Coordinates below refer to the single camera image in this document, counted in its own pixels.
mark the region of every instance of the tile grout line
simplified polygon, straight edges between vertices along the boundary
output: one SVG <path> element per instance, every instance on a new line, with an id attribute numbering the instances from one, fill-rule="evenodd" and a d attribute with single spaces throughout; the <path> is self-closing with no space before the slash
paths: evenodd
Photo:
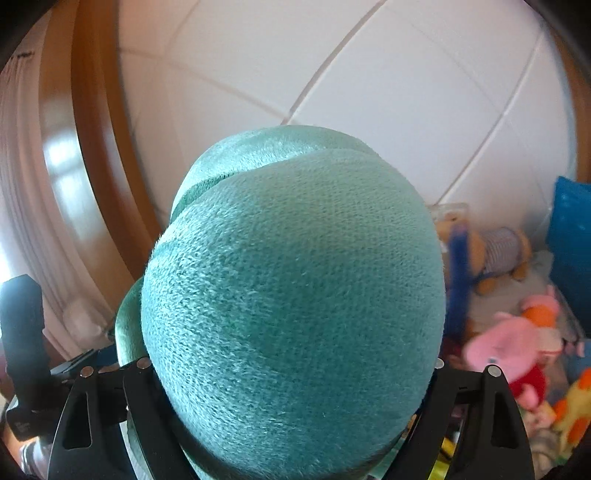
<path id="1" fill-rule="evenodd" d="M 480 93 L 488 100 L 493 108 L 497 108 L 496 102 L 489 96 L 488 92 L 485 88 L 480 84 L 480 79 L 476 75 L 475 72 L 470 71 L 461 61 L 459 55 L 454 54 L 448 51 L 446 45 L 443 41 L 440 41 L 436 36 L 432 36 L 429 32 L 424 31 L 418 25 L 415 25 L 409 18 L 407 18 L 400 10 L 397 10 L 396 7 L 392 7 L 392 11 L 398 16 L 401 20 L 405 21 L 408 25 L 410 25 L 413 29 L 418 31 L 421 35 L 423 35 L 426 39 L 428 39 L 437 49 L 441 50 L 448 58 L 451 60 L 456 66 L 466 74 L 466 76 L 470 79 L 470 81 L 476 86 Z"/>
<path id="2" fill-rule="evenodd" d="M 282 125 L 287 125 L 294 118 L 294 115 L 297 113 L 300 106 L 304 103 L 305 99 L 308 97 L 308 95 L 310 94 L 314 86 L 318 83 L 318 81 L 322 78 L 326 70 L 333 63 L 335 58 L 343 51 L 343 49 L 359 32 L 359 30 L 361 30 L 361 28 L 378 12 L 378 10 L 380 10 L 380 8 L 384 6 L 386 1 L 388 0 L 379 0 L 363 17 L 361 17 L 361 19 L 353 26 L 353 28 L 347 32 L 347 34 L 333 49 L 333 51 L 330 52 L 330 54 L 328 55 L 328 57 L 326 57 L 324 62 L 322 62 L 318 70 L 314 72 L 314 75 L 312 75 L 304 89 L 298 95 L 297 99 L 295 99 L 295 102 L 291 106 L 288 114 L 282 120 Z"/>
<path id="3" fill-rule="evenodd" d="M 168 54 L 168 51 L 170 50 L 170 48 L 172 48 L 173 42 L 177 39 L 178 35 L 180 34 L 181 29 L 184 27 L 185 23 L 187 23 L 187 20 L 189 19 L 189 17 L 191 15 L 193 15 L 193 12 L 199 6 L 200 3 L 201 3 L 201 0 L 197 0 L 195 2 L 195 4 L 189 9 L 189 11 L 184 16 L 184 18 L 177 25 L 177 27 L 174 29 L 173 34 L 170 36 L 170 38 L 168 39 L 168 42 L 164 46 L 164 50 L 162 52 L 162 55 L 147 54 L 147 53 L 144 53 L 144 52 L 135 51 L 135 49 L 131 49 L 131 48 L 122 48 L 121 49 L 121 51 L 127 51 L 127 52 L 132 53 L 132 54 L 135 54 L 135 55 L 143 55 L 144 57 L 151 58 L 151 59 L 153 59 L 153 60 L 156 61 L 156 65 L 154 66 L 154 72 L 151 75 L 149 84 L 146 85 L 146 90 L 145 90 L 146 93 L 144 94 L 144 96 L 147 95 L 148 92 L 153 87 L 154 82 L 155 82 L 156 75 L 158 74 L 158 69 L 162 66 L 163 61 L 164 61 L 164 57 Z M 133 124 L 131 125 L 131 134 L 132 135 L 135 135 L 135 129 L 136 129 L 137 124 L 139 122 L 139 117 L 140 117 L 140 114 L 142 112 L 142 106 L 144 105 L 144 103 L 145 102 L 143 102 L 143 101 L 140 102 L 139 109 L 138 109 L 136 118 L 135 118 Z"/>
<path id="4" fill-rule="evenodd" d="M 544 39 L 544 36 L 548 33 L 548 30 L 544 27 L 542 27 L 541 31 L 540 31 L 540 35 L 538 36 L 536 43 L 535 43 L 535 47 L 534 47 L 534 52 L 533 55 L 531 57 L 531 64 L 528 65 L 528 71 L 527 71 L 527 75 L 529 75 L 531 69 L 532 69 L 532 65 L 533 65 L 533 59 L 534 57 L 539 53 L 541 46 L 542 46 L 542 41 Z M 523 89 L 523 85 L 525 84 L 525 81 L 522 82 L 521 85 L 519 85 L 519 89 L 515 91 L 515 95 L 513 97 L 513 101 L 511 102 L 510 105 L 507 106 L 507 111 L 511 110 L 513 108 L 513 106 L 515 105 L 517 98 L 519 96 L 519 93 L 521 92 L 521 90 Z M 517 137 L 517 140 L 519 141 L 519 143 L 521 144 L 521 146 L 523 147 L 523 149 L 527 152 L 528 154 L 528 158 L 529 160 L 527 160 L 527 167 L 529 169 L 529 171 L 531 172 L 532 177 L 534 178 L 534 183 L 535 185 L 538 187 L 538 192 L 541 195 L 541 198 L 544 202 L 544 204 L 546 205 L 547 208 L 552 208 L 552 199 L 547 199 L 546 198 L 546 194 L 544 192 L 544 189 L 542 188 L 542 185 L 539 182 L 539 178 L 537 176 L 537 170 L 535 168 L 534 165 L 531 164 L 531 160 L 533 160 L 534 155 L 531 153 L 530 149 L 527 147 L 527 145 L 523 142 L 523 139 L 521 138 L 521 135 L 516 132 L 515 128 L 513 127 L 513 123 L 511 122 L 510 119 L 507 120 L 507 125 L 509 126 L 509 128 L 511 128 L 511 130 L 513 130 L 513 133 L 515 134 L 515 136 Z"/>
<path id="5" fill-rule="evenodd" d="M 163 208 L 161 208 L 158 205 L 154 206 L 154 210 L 156 211 L 156 213 L 159 213 L 160 215 L 164 215 L 166 217 L 170 217 L 170 212 L 167 212 L 166 210 L 164 210 Z"/>
<path id="6" fill-rule="evenodd" d="M 539 235 L 541 234 L 543 228 L 546 226 L 546 222 L 548 222 L 548 227 L 550 226 L 550 221 L 552 219 L 552 208 L 548 208 L 548 212 L 544 215 L 544 218 L 540 221 L 540 224 L 535 228 L 534 233 L 532 233 L 531 237 L 533 240 L 536 240 Z"/>
<path id="7" fill-rule="evenodd" d="M 181 30 L 184 28 L 184 26 L 187 24 L 187 22 L 189 21 L 189 18 L 191 18 L 193 16 L 193 14 L 195 13 L 195 10 L 197 9 L 197 7 L 201 4 L 201 0 L 197 0 L 194 5 L 189 9 L 189 11 L 187 12 L 187 14 L 184 16 L 184 18 L 179 22 L 179 24 L 177 25 L 177 28 L 174 30 L 173 34 L 170 35 L 170 38 L 168 39 L 167 44 L 164 46 L 164 51 L 162 53 L 162 57 L 160 58 L 160 61 L 158 62 L 158 68 L 163 69 L 163 66 L 168 65 L 168 61 L 167 61 L 167 57 L 168 54 L 170 53 L 170 50 L 173 48 L 174 43 L 176 42 L 178 36 L 181 33 Z M 166 85 L 166 81 L 165 81 L 165 77 L 163 76 L 163 84 L 164 84 L 164 89 L 166 91 L 166 96 L 167 99 L 169 101 L 169 106 L 170 105 L 170 99 L 168 98 L 168 87 Z M 176 144 L 178 145 L 178 149 L 180 151 L 180 160 L 182 165 L 185 166 L 186 170 L 189 171 L 189 169 L 191 168 L 191 165 L 193 164 L 193 161 L 190 161 L 188 159 L 185 158 L 185 151 L 184 148 L 182 147 L 182 144 L 179 140 L 179 136 L 178 136 L 178 120 L 177 120 L 177 116 L 176 115 L 171 115 L 170 118 L 170 126 L 173 129 L 174 132 L 174 137 L 176 139 Z"/>
<path id="8" fill-rule="evenodd" d="M 470 158 L 470 160 L 466 163 L 464 168 L 462 168 L 460 173 L 457 175 L 456 179 L 445 190 L 445 192 L 443 192 L 443 194 L 439 197 L 439 200 L 436 201 L 436 204 L 439 204 L 441 202 L 445 202 L 447 200 L 447 198 L 449 197 L 449 195 L 454 191 L 454 188 L 457 186 L 458 182 L 466 178 L 467 174 L 472 170 L 476 159 L 480 156 L 480 154 L 484 151 L 484 149 L 490 144 L 490 142 L 494 138 L 497 130 L 503 124 L 503 120 L 507 116 L 507 113 L 513 107 L 514 103 L 517 101 L 517 97 L 519 96 L 520 91 L 522 90 L 523 86 L 525 85 L 525 81 L 529 77 L 529 73 L 530 73 L 533 63 L 534 63 L 534 58 L 535 58 L 536 54 L 538 53 L 538 50 L 540 49 L 541 40 L 543 39 L 543 35 L 544 35 L 544 30 L 541 28 L 540 32 L 538 33 L 538 38 L 535 41 L 534 48 L 532 48 L 532 50 L 531 50 L 530 57 L 528 58 L 527 64 L 525 64 L 525 67 L 524 67 L 523 71 L 521 72 L 519 80 L 517 81 L 517 84 L 515 85 L 515 88 L 513 89 L 513 92 L 511 93 L 509 100 L 507 100 L 507 103 L 505 104 L 505 108 L 503 109 L 499 118 L 496 120 L 496 122 L 492 126 L 491 130 L 487 133 L 485 139 L 482 141 L 480 146 L 474 152 L 474 155 L 472 155 L 472 158 Z"/>
<path id="9" fill-rule="evenodd" d="M 196 72 L 195 70 L 191 69 L 189 66 L 185 65 L 184 63 L 181 63 L 181 62 L 175 61 L 175 60 L 164 60 L 164 63 L 166 65 L 168 65 L 169 67 L 175 68 L 177 70 L 181 70 L 182 72 L 188 73 L 189 75 L 192 75 L 195 78 L 198 78 L 199 80 L 201 80 L 203 82 L 209 83 L 210 85 L 213 85 L 226 93 L 230 93 L 231 95 L 239 98 L 240 100 L 244 100 L 245 102 L 251 103 L 251 104 L 259 107 L 261 110 L 263 110 L 264 112 L 266 112 L 270 115 L 276 116 L 278 118 L 283 117 L 283 113 L 281 113 L 279 110 L 275 110 L 272 106 L 269 106 L 266 103 L 261 102 L 260 100 L 258 100 L 255 97 L 251 97 L 250 95 L 247 95 L 246 93 L 244 93 L 241 90 L 237 90 L 234 87 L 231 87 L 225 83 L 222 83 L 218 80 L 214 80 L 210 77 L 207 77 L 207 76 L 203 75 L 202 73 Z"/>

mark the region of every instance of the white curtain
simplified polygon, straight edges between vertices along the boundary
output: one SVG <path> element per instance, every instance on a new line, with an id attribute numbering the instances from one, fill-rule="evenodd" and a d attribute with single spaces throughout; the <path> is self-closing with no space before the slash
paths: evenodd
<path id="1" fill-rule="evenodd" d="M 113 312 L 53 197 L 41 146 L 38 55 L 17 50 L 0 73 L 0 245 L 10 276 L 26 273 L 41 286 L 46 337 L 71 358 L 107 344 Z"/>

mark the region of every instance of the striped fabric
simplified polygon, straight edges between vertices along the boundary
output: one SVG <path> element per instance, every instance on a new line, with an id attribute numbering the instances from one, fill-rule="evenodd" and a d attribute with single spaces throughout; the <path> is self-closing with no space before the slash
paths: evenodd
<path id="1" fill-rule="evenodd" d="M 499 228 L 484 232 L 486 244 L 484 277 L 509 273 L 521 263 L 521 240 L 510 228 Z"/>

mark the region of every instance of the plush dog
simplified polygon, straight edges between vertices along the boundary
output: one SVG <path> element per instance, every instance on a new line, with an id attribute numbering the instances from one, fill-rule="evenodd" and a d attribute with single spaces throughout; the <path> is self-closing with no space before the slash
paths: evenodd
<path id="1" fill-rule="evenodd" d="M 456 222 L 457 219 L 452 218 L 436 223 L 437 235 L 445 244 L 450 241 Z M 527 277 L 532 250 L 530 241 L 521 230 L 503 227 L 479 233 L 470 229 L 468 246 L 478 294 L 493 292 L 500 276 L 509 274 L 518 281 Z"/>

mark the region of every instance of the red fabric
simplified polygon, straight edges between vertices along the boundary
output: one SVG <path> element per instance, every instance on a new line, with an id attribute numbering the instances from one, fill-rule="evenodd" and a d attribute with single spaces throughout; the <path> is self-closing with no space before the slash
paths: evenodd
<path id="1" fill-rule="evenodd" d="M 538 405 L 540 405 L 540 403 L 544 401 L 546 395 L 546 377 L 538 365 L 534 365 L 534 367 L 523 377 L 509 384 L 511 393 L 513 393 L 515 398 L 523 393 L 523 385 L 525 384 L 534 387 L 535 392 L 538 394 Z"/>

